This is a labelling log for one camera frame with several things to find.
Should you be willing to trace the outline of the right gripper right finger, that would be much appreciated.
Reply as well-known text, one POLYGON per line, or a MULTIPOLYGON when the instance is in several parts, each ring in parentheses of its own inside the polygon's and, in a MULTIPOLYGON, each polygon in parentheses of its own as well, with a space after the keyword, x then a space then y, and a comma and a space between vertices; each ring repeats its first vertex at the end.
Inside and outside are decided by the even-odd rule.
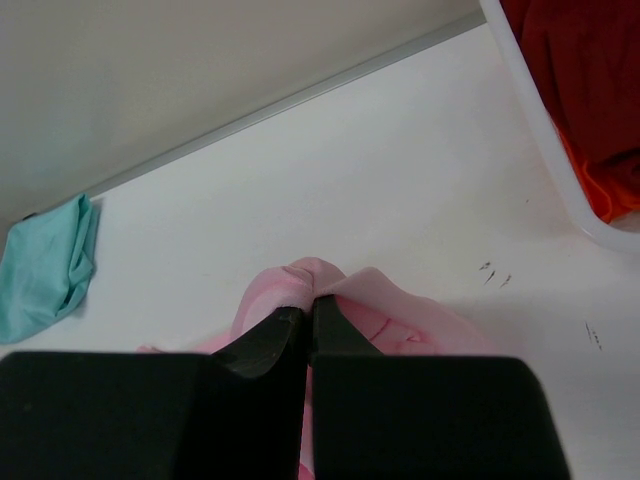
POLYGON ((314 301, 309 365, 314 366, 320 358, 328 356, 382 356, 382 352, 342 313, 334 295, 323 296, 314 301))

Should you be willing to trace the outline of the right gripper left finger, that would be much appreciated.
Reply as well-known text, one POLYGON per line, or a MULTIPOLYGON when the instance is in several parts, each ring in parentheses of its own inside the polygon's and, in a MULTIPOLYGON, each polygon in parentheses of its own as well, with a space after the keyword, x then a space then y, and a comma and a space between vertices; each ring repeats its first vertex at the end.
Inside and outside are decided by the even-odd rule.
POLYGON ((212 356, 218 365, 242 378, 262 377, 278 363, 287 349, 295 346, 304 325, 303 310, 277 308, 212 356))

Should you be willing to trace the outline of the pink t shirt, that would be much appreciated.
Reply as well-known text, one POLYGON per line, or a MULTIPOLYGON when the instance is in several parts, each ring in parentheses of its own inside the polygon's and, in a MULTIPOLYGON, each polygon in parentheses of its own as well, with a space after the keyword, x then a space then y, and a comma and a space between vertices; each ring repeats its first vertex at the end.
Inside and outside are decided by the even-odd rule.
POLYGON ((340 313, 387 357, 486 356, 488 338, 442 304, 411 294, 374 267, 351 275, 334 264, 306 257, 259 273, 245 290, 224 332, 185 350, 212 354, 248 332, 278 307, 310 314, 314 301, 333 295, 340 313))

